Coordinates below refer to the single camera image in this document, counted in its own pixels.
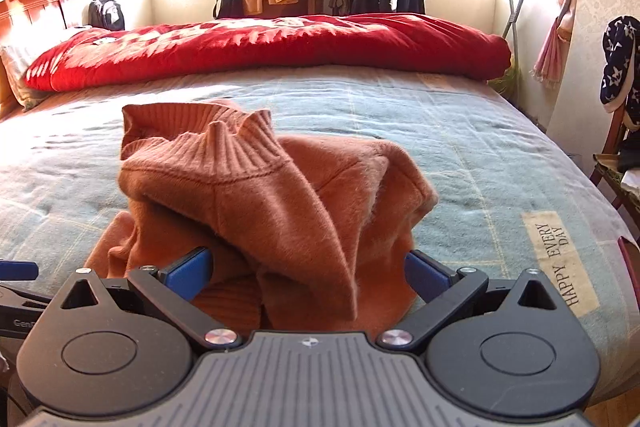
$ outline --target red comforter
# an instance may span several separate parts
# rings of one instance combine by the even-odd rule
[[[503,38],[424,15],[313,15],[163,24],[121,32],[92,28],[37,58],[26,83],[65,91],[189,73],[322,64],[460,74],[486,81],[502,76],[510,60]]]

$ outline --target triangular cutout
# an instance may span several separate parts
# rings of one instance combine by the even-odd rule
[[[76,281],[74,287],[71,288],[71,291],[62,303],[62,309],[72,310],[74,308],[84,308],[86,306],[95,306],[97,303],[98,299],[95,298],[89,281],[81,279]]]
[[[518,301],[520,306],[528,308],[540,308],[542,310],[555,310],[556,305],[546,292],[540,281],[529,281]]]

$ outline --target wooden floor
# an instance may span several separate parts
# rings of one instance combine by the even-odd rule
[[[596,427],[628,427],[640,415],[640,387],[589,407],[584,414]]]

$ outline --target patterned wallpaper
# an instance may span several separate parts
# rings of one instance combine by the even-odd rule
[[[604,52],[602,33],[620,15],[640,18],[640,0],[578,0],[574,36],[548,136],[588,174],[602,151],[611,117],[599,100]]]

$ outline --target logo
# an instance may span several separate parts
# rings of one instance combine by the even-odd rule
[[[320,344],[320,341],[315,337],[309,337],[308,339],[300,341],[300,344],[306,347],[316,347],[318,344]]]
[[[14,326],[18,326],[19,328],[33,328],[36,325],[36,322],[22,322],[19,321],[18,319],[14,320]]]

